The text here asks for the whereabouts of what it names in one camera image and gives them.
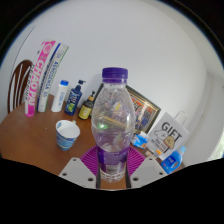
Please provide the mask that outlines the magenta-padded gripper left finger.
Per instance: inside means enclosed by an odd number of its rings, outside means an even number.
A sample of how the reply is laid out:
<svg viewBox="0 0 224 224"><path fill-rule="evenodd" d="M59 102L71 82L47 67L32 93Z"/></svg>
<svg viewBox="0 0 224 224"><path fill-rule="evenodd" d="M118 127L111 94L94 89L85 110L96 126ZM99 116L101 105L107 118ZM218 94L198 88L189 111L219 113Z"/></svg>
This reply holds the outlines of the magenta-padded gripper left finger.
<svg viewBox="0 0 224 224"><path fill-rule="evenodd" d="M99 189L100 172L97 149L92 147L80 158L72 157L59 176L84 188Z"/></svg>

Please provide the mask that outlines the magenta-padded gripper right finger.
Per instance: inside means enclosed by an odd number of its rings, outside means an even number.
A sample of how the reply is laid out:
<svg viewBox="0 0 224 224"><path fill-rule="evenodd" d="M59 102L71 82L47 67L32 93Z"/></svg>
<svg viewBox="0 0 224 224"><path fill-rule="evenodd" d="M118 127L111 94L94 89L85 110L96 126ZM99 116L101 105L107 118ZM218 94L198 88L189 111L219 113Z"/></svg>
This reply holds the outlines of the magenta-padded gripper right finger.
<svg viewBox="0 0 224 224"><path fill-rule="evenodd" d="M140 188L166 176L166 172L152 157L145 157L134 148L130 148L126 161L126 186Z"/></svg>

